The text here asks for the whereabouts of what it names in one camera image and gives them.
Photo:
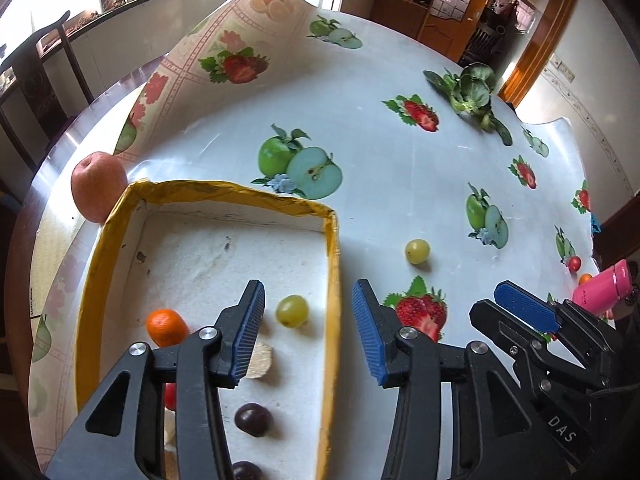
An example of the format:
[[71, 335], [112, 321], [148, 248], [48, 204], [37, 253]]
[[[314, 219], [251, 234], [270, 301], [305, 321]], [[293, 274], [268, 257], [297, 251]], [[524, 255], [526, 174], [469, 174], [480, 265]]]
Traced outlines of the red cherry tomato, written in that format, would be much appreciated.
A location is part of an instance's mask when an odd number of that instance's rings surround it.
[[582, 267], [582, 259], [579, 258], [578, 256], [571, 256], [568, 259], [567, 269], [570, 271], [570, 273], [577, 273], [581, 267]]
[[176, 385], [168, 382], [164, 387], [164, 407], [166, 410], [174, 412], [177, 404]]

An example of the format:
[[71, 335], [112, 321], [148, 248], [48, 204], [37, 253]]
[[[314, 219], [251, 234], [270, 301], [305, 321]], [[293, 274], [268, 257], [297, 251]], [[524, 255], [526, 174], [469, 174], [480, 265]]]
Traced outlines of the small orange tangerine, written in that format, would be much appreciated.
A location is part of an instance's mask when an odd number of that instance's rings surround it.
[[189, 326], [175, 310], [158, 309], [146, 318], [146, 330], [157, 347], [181, 344], [190, 336]]

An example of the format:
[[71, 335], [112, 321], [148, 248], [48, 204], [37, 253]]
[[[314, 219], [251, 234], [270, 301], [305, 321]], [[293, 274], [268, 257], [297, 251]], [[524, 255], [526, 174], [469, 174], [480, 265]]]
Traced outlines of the dark plum small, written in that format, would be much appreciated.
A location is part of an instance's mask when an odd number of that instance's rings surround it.
[[257, 403], [243, 404], [234, 414], [235, 426], [254, 438], [265, 437], [272, 422], [273, 417], [268, 408]]

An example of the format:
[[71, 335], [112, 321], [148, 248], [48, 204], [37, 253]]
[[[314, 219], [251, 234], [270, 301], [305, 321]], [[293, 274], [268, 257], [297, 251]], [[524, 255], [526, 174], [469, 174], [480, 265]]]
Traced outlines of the beige banana chunk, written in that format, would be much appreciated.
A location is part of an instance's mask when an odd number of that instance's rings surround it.
[[178, 480], [175, 413], [169, 410], [164, 415], [164, 457], [166, 478]]
[[272, 367], [272, 362], [273, 353], [270, 345], [262, 341], [257, 341], [254, 345], [245, 377], [247, 379], [260, 379], [265, 377]]

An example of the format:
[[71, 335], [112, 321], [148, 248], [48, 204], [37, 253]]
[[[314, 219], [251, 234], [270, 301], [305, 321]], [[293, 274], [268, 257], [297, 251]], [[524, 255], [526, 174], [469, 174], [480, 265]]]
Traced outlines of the green grape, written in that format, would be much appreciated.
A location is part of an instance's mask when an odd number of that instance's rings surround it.
[[431, 253], [431, 246], [422, 238], [410, 240], [405, 246], [405, 256], [408, 263], [413, 266], [420, 266], [427, 262]]
[[290, 295], [283, 298], [277, 306], [277, 321], [287, 328], [297, 328], [303, 325], [309, 316], [309, 307], [304, 297]]

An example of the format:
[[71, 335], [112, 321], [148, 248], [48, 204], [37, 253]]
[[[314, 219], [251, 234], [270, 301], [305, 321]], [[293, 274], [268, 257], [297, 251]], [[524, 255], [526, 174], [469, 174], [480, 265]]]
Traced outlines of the pink thermos bottle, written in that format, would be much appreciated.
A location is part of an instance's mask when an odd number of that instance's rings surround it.
[[579, 284], [572, 301], [587, 312], [602, 316], [632, 292], [632, 277], [626, 259], [616, 262], [589, 281]]

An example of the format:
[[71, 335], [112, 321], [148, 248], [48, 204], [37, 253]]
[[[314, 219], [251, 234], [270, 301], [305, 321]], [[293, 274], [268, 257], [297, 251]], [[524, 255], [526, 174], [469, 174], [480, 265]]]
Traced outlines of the small orange fruit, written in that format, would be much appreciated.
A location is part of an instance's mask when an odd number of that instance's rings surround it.
[[582, 274], [582, 276], [578, 280], [578, 284], [582, 285], [589, 282], [592, 279], [592, 275], [589, 273]]

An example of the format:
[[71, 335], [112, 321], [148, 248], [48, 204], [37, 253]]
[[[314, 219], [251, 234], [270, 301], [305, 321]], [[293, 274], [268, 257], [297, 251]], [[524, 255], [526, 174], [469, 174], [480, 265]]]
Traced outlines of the yellow rimmed cardboard tray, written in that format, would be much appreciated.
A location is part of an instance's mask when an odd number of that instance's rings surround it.
[[[326, 205], [230, 182], [138, 181], [105, 222], [93, 252], [76, 330], [76, 402], [101, 379], [160, 308], [191, 330], [213, 324], [250, 280], [265, 287], [258, 341], [273, 362], [260, 379], [242, 379], [221, 396], [224, 420], [244, 403], [270, 408], [271, 434], [235, 426], [235, 460], [258, 463], [271, 479], [328, 474], [335, 385], [340, 368], [341, 292], [337, 215]], [[306, 299], [308, 320], [287, 328], [276, 318], [290, 295]]]

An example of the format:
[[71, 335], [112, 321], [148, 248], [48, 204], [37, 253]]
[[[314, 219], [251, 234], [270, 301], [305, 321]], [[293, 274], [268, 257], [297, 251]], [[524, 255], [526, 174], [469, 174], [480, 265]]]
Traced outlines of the fruit print tablecloth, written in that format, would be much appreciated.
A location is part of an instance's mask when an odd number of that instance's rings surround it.
[[[573, 206], [585, 181], [568, 120], [524, 124], [500, 100], [492, 110], [510, 130], [502, 144], [457, 115], [426, 81], [446, 73], [435, 51], [388, 28], [340, 15], [343, 39], [311, 35], [320, 10], [294, 0], [271, 21], [230, 0], [160, 64], [157, 98], [130, 94], [77, 145], [122, 156], [131, 181], [231, 182], [301, 198], [335, 211], [340, 244], [340, 368], [325, 479], [382, 474], [396, 396], [368, 372], [350, 306], [365, 278], [378, 298], [414, 278], [442, 292], [446, 344], [478, 337], [469, 312], [503, 281], [563, 300], [577, 283], [568, 249], [594, 272], [590, 218]], [[51, 274], [29, 379], [29, 417], [38, 463], [47, 466], [75, 419], [76, 330], [100, 228], [82, 220], [63, 172], [48, 203], [36, 252], [51, 251], [68, 226], [66, 253]], [[431, 246], [426, 263], [405, 256], [410, 240]]]

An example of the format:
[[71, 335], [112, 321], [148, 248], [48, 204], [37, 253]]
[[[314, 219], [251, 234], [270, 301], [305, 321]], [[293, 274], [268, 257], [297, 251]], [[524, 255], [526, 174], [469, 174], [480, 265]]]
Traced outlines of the red apple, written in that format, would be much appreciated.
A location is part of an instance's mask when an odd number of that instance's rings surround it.
[[70, 189], [78, 211], [86, 220], [103, 224], [128, 185], [120, 160], [111, 154], [94, 152], [75, 166]]

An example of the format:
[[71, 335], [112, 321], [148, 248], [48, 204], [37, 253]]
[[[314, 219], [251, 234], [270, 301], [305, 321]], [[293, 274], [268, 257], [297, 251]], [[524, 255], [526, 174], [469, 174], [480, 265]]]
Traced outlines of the green leafy vegetable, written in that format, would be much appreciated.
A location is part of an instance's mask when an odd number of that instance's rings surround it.
[[457, 115], [468, 115], [480, 130], [497, 133], [503, 145], [513, 144], [510, 130], [497, 118], [491, 107], [491, 96], [497, 78], [490, 66], [474, 62], [465, 66], [460, 74], [446, 70], [446, 73], [439, 75], [431, 70], [424, 70], [423, 75], [448, 100]]

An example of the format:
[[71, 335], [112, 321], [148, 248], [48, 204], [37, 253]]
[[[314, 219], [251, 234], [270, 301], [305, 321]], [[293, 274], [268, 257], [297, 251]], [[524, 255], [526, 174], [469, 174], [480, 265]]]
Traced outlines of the dark wooden chair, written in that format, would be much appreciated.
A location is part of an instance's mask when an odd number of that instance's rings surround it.
[[37, 49], [38, 42], [49, 32], [58, 33], [58, 39], [87, 104], [94, 101], [94, 95], [64, 30], [64, 24], [69, 18], [70, 10], [67, 10], [55, 22], [33, 32], [1, 62], [1, 73], [12, 70], [26, 103], [48, 139], [46, 154], [75, 120], [75, 116], [67, 116], [64, 112]]

